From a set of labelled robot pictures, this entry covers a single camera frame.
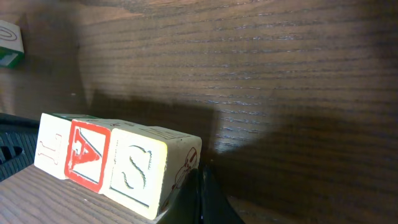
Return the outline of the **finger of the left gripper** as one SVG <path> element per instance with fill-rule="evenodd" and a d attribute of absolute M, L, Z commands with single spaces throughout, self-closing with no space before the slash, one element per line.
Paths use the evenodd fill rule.
<path fill-rule="evenodd" d="M 39 122 L 1 113 L 1 181 L 34 163 Z"/>

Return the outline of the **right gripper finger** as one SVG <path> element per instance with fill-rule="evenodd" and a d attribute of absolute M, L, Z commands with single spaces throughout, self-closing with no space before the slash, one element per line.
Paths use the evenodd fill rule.
<path fill-rule="evenodd" d="M 244 224 L 208 166 L 183 168 L 177 194 L 157 224 Z"/>

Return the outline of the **white and yellow block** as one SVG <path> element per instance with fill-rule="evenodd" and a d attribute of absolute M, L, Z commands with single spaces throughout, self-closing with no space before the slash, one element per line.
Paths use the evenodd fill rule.
<path fill-rule="evenodd" d="M 200 162 L 198 136 L 158 126 L 115 128 L 103 194 L 153 220 L 174 200 Z"/>

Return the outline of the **red letter A block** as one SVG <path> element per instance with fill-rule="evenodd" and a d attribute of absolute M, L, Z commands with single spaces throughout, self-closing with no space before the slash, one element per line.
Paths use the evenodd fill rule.
<path fill-rule="evenodd" d="M 132 131 L 140 124 L 120 119 L 85 118 L 73 119 L 65 161 L 65 176 L 102 194 L 109 185 L 107 177 L 111 164 L 108 159 L 114 155 L 112 131 Z"/>

